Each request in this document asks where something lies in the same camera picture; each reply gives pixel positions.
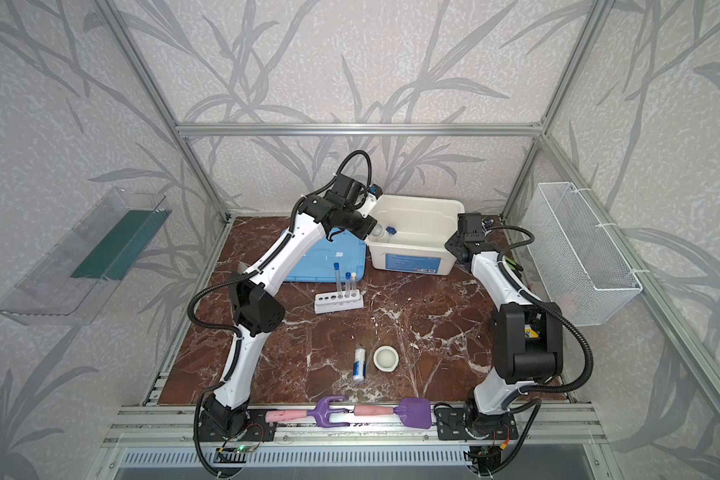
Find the white test tube rack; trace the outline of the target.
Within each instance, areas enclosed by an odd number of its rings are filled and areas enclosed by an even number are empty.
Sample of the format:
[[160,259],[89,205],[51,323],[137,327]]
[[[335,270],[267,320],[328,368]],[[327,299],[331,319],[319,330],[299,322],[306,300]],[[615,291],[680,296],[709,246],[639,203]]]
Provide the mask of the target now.
[[316,314],[342,312],[363,307],[363,295],[357,289],[347,292],[319,293],[314,299],[314,312]]

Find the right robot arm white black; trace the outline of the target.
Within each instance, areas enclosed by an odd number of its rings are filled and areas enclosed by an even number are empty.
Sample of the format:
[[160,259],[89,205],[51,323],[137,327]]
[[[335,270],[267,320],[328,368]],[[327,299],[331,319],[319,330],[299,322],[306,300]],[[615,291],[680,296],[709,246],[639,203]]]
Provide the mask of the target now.
[[[465,404],[465,419],[473,429],[512,412],[511,404],[531,393],[563,394],[583,387],[594,373],[592,348],[554,302],[545,302],[523,283],[511,250],[533,243],[522,227],[486,226],[479,213],[461,213],[446,250],[467,266],[489,294],[494,344],[492,369]],[[561,385],[549,382],[564,366],[563,337],[569,333],[584,356],[581,373]]]

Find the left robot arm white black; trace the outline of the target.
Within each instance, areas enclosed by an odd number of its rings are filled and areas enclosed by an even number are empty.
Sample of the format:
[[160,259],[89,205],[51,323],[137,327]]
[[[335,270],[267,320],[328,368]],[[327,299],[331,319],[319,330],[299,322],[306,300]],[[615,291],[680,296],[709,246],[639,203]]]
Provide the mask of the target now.
[[[219,381],[205,388],[197,401],[195,430],[208,426],[227,440],[252,424],[247,410],[253,375],[266,340],[285,318],[285,307],[276,299],[280,287],[304,255],[334,231],[366,239],[377,224],[371,210],[381,195],[380,187],[372,183],[369,153],[350,152],[326,185],[296,201],[288,228],[259,260],[192,297],[186,313],[194,326],[233,334]],[[196,313],[200,301],[226,287],[232,289],[233,320],[224,324],[200,319]]]

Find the small white crucible cup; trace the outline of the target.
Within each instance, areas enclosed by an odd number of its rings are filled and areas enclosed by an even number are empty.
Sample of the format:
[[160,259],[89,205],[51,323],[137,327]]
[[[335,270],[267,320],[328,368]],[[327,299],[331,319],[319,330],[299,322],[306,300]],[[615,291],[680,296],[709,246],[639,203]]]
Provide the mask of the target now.
[[381,224],[376,224],[370,237],[376,241],[379,241],[387,234],[385,228]]

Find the white plastic storage bin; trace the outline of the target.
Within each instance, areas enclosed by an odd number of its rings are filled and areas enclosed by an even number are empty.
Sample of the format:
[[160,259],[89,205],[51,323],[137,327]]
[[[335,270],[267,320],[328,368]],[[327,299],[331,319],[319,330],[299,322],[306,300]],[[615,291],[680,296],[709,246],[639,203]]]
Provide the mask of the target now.
[[403,273],[448,275],[456,258],[445,242],[457,230],[457,216],[464,213],[457,200],[400,195],[382,195],[371,216],[384,228],[392,226],[379,241],[370,237],[365,243],[377,270]]

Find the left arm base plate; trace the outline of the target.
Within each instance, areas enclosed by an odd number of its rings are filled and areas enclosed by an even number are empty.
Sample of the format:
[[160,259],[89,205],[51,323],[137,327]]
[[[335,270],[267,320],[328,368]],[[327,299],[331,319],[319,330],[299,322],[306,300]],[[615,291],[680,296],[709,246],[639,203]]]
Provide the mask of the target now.
[[240,421],[235,421],[230,430],[224,430],[210,416],[202,411],[193,429],[193,436],[199,442],[221,442],[223,440],[243,442],[272,442],[276,424],[265,419],[268,410],[248,410]]

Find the white bottle blue label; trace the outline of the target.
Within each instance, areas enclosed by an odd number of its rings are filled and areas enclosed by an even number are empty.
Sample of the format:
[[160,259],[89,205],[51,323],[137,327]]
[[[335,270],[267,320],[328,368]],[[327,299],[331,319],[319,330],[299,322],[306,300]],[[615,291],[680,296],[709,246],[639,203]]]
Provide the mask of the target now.
[[362,382],[366,378],[367,362],[366,349],[358,347],[354,351],[352,378],[356,382]]

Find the white ceramic bowl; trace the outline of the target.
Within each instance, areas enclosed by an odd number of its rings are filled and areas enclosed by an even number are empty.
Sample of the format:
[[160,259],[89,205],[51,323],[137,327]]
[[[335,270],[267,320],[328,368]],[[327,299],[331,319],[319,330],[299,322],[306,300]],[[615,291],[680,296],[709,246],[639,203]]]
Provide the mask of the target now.
[[394,372],[399,364],[399,354],[391,346],[380,346],[374,351],[373,363],[381,372]]

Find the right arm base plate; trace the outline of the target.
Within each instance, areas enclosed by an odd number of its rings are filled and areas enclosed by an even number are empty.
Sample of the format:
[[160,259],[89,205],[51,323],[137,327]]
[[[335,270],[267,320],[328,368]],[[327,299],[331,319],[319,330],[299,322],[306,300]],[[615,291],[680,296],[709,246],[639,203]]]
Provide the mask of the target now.
[[432,407],[439,440],[506,441],[519,438],[517,423],[509,413],[486,415],[472,405],[454,407],[438,402]]

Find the test tube blue cap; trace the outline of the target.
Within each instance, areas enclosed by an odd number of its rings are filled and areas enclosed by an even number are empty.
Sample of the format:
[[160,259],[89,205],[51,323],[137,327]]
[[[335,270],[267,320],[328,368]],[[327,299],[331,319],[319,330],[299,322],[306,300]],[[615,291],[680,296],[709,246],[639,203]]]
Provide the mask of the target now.
[[334,269],[336,296],[337,296],[337,298],[341,298],[342,294],[343,294],[343,289],[342,289],[343,287],[342,287],[342,276],[341,276],[339,262],[334,262],[333,269]]
[[352,283],[353,277],[351,272],[345,273],[345,289],[344,289],[344,296],[346,298],[349,298],[352,296],[352,290],[353,290],[353,283]]

